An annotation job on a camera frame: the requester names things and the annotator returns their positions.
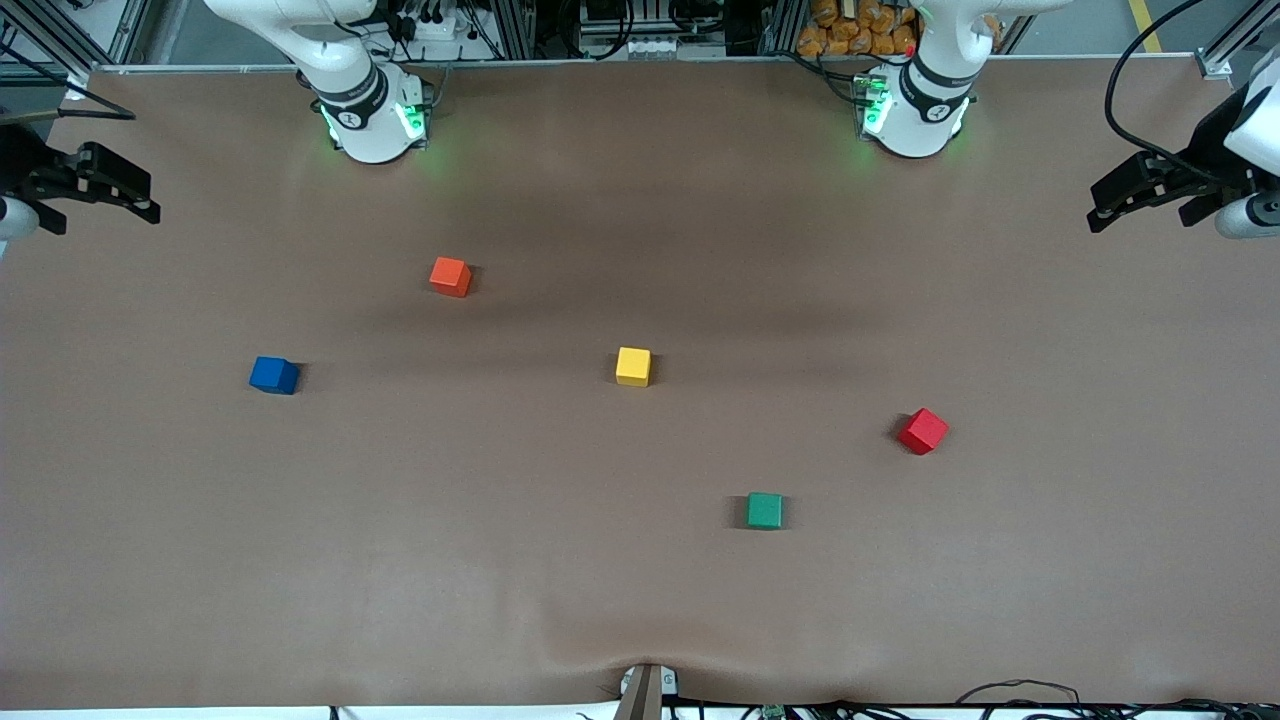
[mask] colored cube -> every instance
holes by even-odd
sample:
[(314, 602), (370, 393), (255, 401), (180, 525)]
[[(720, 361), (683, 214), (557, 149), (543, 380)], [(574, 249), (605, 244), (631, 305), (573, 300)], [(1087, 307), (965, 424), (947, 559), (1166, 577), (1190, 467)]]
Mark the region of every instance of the colored cube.
[(284, 357), (259, 357), (248, 384), (271, 395), (293, 395), (298, 388), (298, 366)]
[(755, 530), (782, 529), (782, 496), (753, 492), (746, 496), (746, 527)]
[(920, 407), (897, 434), (897, 441), (911, 452), (924, 455), (937, 450), (945, 437), (947, 437), (946, 421), (928, 407)]
[(462, 260), (436, 258), (431, 268), (431, 287), (440, 295), (466, 297), (471, 288), (471, 268)]
[(618, 370), (616, 373), (620, 386), (649, 387), (649, 368), (653, 364), (653, 354), (639, 347), (622, 347), (618, 350)]

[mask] blue cube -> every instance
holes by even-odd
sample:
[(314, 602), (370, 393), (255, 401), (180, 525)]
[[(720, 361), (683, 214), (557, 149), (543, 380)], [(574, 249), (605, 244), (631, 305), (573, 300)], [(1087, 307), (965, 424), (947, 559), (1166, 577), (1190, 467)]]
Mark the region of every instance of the blue cube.
[(273, 395), (293, 395), (298, 387), (298, 366), (284, 357), (259, 357), (248, 384)]

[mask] yellow tape strip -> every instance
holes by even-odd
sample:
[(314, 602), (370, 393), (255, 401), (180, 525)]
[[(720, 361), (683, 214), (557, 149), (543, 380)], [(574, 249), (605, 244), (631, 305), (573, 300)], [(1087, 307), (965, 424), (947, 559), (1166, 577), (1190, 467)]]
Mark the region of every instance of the yellow tape strip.
[[(1133, 22), (1138, 23), (1138, 32), (1151, 27), (1151, 10), (1147, 8), (1147, 0), (1129, 0), (1129, 10), (1133, 12)], [(1148, 35), (1147, 40), (1142, 41), (1142, 46), (1147, 53), (1164, 53), (1156, 33)]]

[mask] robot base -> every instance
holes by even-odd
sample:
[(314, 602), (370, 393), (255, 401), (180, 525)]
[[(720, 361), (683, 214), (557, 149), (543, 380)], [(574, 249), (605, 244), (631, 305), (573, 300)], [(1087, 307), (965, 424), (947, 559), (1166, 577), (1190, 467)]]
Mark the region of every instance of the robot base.
[(334, 147), (361, 163), (389, 163), (411, 147), (428, 145), (435, 88), (399, 65), (381, 65), (381, 70), (387, 74), (387, 100), (364, 128), (343, 127), (321, 109)]
[(960, 132), (960, 120), (969, 101), (941, 123), (929, 123), (904, 97), (900, 76), (905, 68), (881, 65), (865, 76), (854, 78), (854, 91), (865, 99), (859, 108), (858, 122), (861, 137), (874, 138), (886, 150), (904, 158), (928, 158), (946, 147), (947, 141)]

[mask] orange cube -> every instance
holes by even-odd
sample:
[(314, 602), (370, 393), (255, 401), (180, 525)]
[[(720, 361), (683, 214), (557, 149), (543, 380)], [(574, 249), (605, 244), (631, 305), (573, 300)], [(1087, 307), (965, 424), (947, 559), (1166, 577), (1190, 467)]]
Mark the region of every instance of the orange cube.
[(431, 269), (431, 287), (440, 295), (466, 297), (471, 287), (471, 268), (462, 260), (436, 258)]

